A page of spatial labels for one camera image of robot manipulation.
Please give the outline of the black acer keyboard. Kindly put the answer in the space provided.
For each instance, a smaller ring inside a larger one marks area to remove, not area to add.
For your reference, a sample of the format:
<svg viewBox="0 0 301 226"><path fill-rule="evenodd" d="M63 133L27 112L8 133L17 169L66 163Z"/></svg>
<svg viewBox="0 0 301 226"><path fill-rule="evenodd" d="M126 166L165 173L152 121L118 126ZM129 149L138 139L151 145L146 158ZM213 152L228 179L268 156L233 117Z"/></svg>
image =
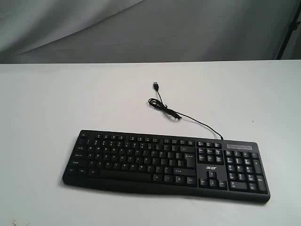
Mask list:
<svg viewBox="0 0 301 226"><path fill-rule="evenodd" d="M71 186L267 202L254 142L82 130L63 174Z"/></svg>

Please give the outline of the grey backdrop cloth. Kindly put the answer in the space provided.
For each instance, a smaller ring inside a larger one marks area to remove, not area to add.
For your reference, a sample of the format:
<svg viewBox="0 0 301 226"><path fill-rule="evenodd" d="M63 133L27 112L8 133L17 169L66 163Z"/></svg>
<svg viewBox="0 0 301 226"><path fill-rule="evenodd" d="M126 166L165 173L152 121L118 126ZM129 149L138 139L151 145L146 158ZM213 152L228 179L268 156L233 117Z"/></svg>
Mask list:
<svg viewBox="0 0 301 226"><path fill-rule="evenodd" d="M298 0L3 0L3 64L275 59Z"/></svg>

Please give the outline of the black tripod stand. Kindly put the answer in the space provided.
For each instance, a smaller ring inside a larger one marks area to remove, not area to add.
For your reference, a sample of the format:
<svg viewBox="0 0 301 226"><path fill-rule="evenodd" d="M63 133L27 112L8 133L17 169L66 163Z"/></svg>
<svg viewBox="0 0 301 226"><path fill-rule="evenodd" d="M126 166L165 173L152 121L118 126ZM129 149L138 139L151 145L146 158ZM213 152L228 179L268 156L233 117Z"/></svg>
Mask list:
<svg viewBox="0 0 301 226"><path fill-rule="evenodd" d="M299 0L298 1L298 7L293 15L293 18L291 19L290 23L289 23L289 26L287 28L287 32L286 32L286 35L285 35L285 38L280 46L280 49L278 51L278 54L276 56L276 60L281 60L283 54L284 54L284 51L288 45L288 42L292 36L292 33L293 31L295 31L297 28L298 28L298 25L300 24L297 20L299 18L299 15L301 13L301 1Z"/></svg>

